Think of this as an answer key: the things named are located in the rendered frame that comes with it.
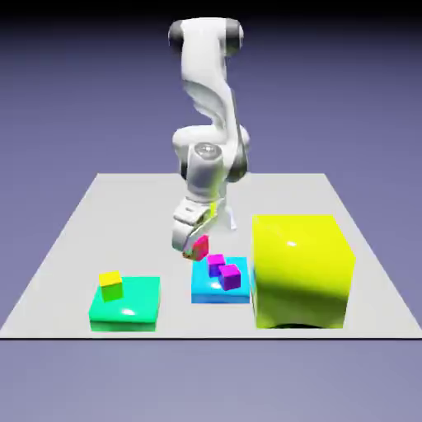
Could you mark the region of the small pink cube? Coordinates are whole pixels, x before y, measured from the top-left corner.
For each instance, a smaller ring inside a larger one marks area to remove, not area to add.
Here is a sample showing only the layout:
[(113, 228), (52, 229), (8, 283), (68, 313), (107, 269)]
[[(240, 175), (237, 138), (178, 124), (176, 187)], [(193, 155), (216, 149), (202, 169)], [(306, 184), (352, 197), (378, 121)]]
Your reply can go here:
[(191, 258), (195, 261), (201, 261), (209, 253), (209, 236), (202, 235), (192, 246)]

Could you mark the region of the large yellow box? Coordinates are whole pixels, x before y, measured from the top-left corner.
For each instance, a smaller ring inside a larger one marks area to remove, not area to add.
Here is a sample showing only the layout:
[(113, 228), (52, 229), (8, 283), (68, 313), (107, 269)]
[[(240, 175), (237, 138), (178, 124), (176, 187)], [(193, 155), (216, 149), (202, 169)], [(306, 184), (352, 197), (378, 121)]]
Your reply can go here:
[(334, 216), (257, 214), (251, 234), (256, 326), (341, 328), (356, 258)]

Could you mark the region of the small yellow cube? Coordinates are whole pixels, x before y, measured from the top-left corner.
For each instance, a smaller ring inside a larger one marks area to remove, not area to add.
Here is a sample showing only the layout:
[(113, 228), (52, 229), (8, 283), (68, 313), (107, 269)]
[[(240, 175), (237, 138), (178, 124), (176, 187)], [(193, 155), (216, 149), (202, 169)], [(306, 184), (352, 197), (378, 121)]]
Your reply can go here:
[(124, 296), (123, 281), (118, 270), (99, 274), (99, 285), (104, 302), (119, 300)]

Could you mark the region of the small magenta cube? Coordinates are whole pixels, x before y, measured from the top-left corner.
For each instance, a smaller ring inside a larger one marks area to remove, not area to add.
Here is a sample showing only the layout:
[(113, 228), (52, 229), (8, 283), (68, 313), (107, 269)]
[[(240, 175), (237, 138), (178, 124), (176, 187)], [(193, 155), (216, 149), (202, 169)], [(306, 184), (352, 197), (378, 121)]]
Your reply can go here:
[(241, 271), (234, 264), (220, 265), (218, 282), (224, 291), (241, 287)]
[(208, 274), (210, 278), (219, 277), (221, 267), (225, 266), (226, 261), (223, 254), (213, 254), (207, 256)]

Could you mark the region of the large blue box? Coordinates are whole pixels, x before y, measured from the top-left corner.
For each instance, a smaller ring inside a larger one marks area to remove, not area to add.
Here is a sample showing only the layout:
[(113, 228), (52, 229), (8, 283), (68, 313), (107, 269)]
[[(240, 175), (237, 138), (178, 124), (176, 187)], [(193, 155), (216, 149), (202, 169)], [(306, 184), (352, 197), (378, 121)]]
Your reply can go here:
[(192, 303), (249, 303), (250, 281), (246, 257), (225, 257), (226, 265), (234, 264), (241, 271), (241, 287), (224, 291), (218, 277), (210, 278), (207, 257), (192, 265), (191, 302)]

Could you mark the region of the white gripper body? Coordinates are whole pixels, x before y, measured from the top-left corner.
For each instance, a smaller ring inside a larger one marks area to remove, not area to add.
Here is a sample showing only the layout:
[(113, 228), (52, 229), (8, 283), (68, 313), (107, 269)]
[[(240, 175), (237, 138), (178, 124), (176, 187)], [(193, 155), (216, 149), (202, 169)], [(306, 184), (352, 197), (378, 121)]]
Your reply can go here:
[(194, 258), (194, 244), (206, 235), (213, 226), (215, 218), (174, 219), (171, 245), (187, 258)]

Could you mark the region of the large green box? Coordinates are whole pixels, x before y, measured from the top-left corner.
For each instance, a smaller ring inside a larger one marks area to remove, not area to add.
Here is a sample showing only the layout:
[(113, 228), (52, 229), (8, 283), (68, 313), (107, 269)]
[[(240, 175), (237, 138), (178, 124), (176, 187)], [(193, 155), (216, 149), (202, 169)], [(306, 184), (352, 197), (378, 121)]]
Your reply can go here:
[(105, 302), (98, 286), (88, 312), (97, 332), (155, 331), (161, 301), (159, 277), (124, 276), (123, 297)]

